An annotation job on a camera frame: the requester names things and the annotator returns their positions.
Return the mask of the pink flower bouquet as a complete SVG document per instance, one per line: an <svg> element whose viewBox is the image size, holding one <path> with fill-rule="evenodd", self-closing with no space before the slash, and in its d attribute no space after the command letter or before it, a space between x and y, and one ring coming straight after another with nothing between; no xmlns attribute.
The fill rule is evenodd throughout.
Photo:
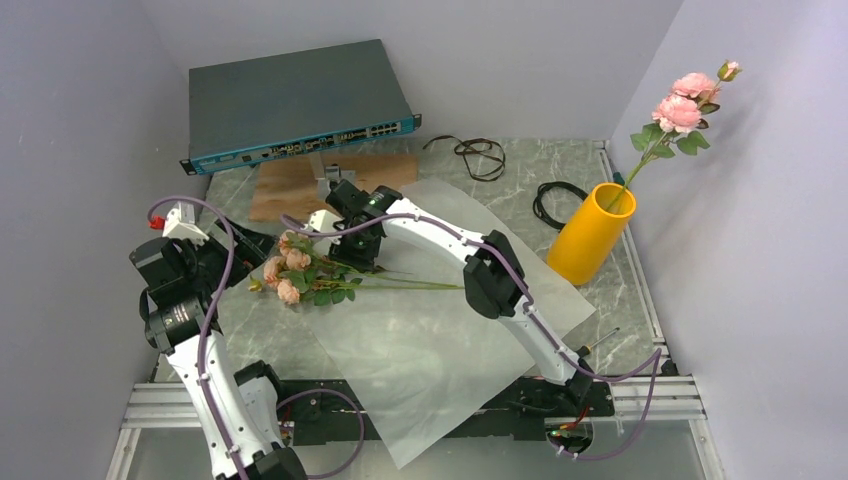
<svg viewBox="0 0 848 480"><path fill-rule="evenodd" d="M459 290L455 284L391 277L366 272L319 253L315 241L286 230L261 268L261 276L248 277L248 290L270 292L287 306L337 305L354 301L361 290Z"/></svg>

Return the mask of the white wrapping paper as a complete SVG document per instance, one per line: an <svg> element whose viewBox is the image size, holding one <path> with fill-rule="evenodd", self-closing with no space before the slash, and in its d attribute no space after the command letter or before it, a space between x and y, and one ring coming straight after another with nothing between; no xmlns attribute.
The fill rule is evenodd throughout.
<svg viewBox="0 0 848 480"><path fill-rule="evenodd" d="M403 468L533 366L498 321L461 291L461 267L397 238L378 262L432 290L394 290L369 279L351 301L305 306L302 319L368 412Z"/></svg>

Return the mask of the brown satin ribbon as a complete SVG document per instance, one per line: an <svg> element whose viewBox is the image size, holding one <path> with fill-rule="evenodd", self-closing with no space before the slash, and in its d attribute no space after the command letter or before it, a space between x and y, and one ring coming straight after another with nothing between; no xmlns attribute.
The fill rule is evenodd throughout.
<svg viewBox="0 0 848 480"><path fill-rule="evenodd" d="M451 141L452 152L463 160L469 177L482 183L490 183L499 180L506 171L507 155L501 143L487 138L473 138L463 140L453 135L439 135L429 139L422 147L426 150L434 143ZM488 171L476 172L471 168L470 158L477 157L480 161L492 162L492 168Z"/></svg>

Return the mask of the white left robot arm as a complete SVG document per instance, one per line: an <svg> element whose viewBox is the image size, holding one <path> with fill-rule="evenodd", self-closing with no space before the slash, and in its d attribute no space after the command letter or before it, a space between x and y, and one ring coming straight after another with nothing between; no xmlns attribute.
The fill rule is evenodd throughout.
<svg viewBox="0 0 848 480"><path fill-rule="evenodd" d="M231 227L234 246L215 238L196 245L167 237L129 255L146 283L139 300L148 343L164 355L188 393L205 436L215 479L303 479L285 446L278 417L287 392L273 368L230 362L213 301L259 267L276 245L267 234Z"/></svg>

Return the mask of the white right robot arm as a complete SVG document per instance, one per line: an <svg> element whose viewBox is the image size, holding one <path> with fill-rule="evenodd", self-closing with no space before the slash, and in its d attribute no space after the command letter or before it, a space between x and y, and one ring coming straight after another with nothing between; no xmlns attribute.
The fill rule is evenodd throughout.
<svg viewBox="0 0 848 480"><path fill-rule="evenodd" d="M505 234L462 229L385 186L367 193L347 180L334 181L326 201L342 216L334 225L338 234L331 259L374 272L385 238L442 256L461 270L468 305L499 321L531 355L543 379L554 384L555 409L574 415L588 404L593 374L582 353L567 347L539 311Z"/></svg>

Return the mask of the yellow cylindrical vase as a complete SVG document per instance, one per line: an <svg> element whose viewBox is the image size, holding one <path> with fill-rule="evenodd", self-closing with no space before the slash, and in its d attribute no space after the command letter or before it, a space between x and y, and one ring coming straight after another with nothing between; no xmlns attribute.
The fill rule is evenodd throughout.
<svg viewBox="0 0 848 480"><path fill-rule="evenodd" d="M574 286L600 270L637 210L634 194L616 183L594 187L557 235L547 265Z"/></svg>

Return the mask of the brown wooden board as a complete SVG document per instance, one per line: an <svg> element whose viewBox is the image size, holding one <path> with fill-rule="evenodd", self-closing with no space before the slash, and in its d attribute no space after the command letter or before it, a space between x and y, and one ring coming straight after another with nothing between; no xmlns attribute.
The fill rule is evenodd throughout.
<svg viewBox="0 0 848 480"><path fill-rule="evenodd" d="M352 170L355 185L368 192L381 185L398 190L418 177L419 162L414 154L324 154L322 160ZM282 214L306 219L326 207L309 159L298 156L260 165L248 219L276 222Z"/></svg>

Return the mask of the yellow black screwdriver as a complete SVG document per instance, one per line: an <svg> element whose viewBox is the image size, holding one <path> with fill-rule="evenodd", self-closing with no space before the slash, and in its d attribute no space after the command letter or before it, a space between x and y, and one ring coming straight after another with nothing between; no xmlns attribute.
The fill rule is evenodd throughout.
<svg viewBox="0 0 848 480"><path fill-rule="evenodd" d="M620 328L619 328L619 327L615 327L615 328L613 328L611 331L609 331L608 333L606 333L606 334L604 334L604 335L600 336L599 338L597 338L594 342L592 342L592 343L590 343L590 344L588 344L588 345L583 345L583 346L581 346L581 347L580 347L580 348L576 351L576 353L578 354L578 357L579 357L579 358L584 358L584 357L586 357L586 356L591 355L591 354L592 354L592 352L595 350L595 348L596 348L596 347L598 347L598 346L599 346L599 345L601 345L603 342L605 342L605 341L606 341L606 340L608 340L609 338L611 338L611 337L613 337L614 335L616 335L619 331L620 331Z"/></svg>

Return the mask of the metal switch stand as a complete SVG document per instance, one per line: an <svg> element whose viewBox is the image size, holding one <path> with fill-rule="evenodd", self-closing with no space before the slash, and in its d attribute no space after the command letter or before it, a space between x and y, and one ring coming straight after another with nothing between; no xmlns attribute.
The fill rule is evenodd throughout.
<svg viewBox="0 0 848 480"><path fill-rule="evenodd" d="M316 195L320 200L325 200L332 189L342 180L350 183L355 182L354 170L343 169L338 164L325 164L320 152L309 153L307 158L317 182Z"/></svg>

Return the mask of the grey network switch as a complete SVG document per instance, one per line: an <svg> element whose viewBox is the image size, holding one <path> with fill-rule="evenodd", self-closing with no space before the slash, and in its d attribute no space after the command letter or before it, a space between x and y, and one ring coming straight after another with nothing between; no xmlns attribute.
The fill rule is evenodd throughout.
<svg viewBox="0 0 848 480"><path fill-rule="evenodd" d="M379 39L192 68L189 176L410 134L413 112Z"/></svg>

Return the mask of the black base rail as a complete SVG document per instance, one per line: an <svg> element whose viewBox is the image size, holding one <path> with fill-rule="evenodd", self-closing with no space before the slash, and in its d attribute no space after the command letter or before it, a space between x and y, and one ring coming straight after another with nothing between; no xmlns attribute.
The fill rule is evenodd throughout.
<svg viewBox="0 0 848 480"><path fill-rule="evenodd" d="M546 438L545 421L553 418L611 417L615 414L611 389L594 382L580 401L565 386L521 377L468 420L450 431L449 438L510 437L521 441ZM317 446L359 438L359 423L352 408L341 398L311 394L284 407L280 420L293 423L293 444Z"/></svg>

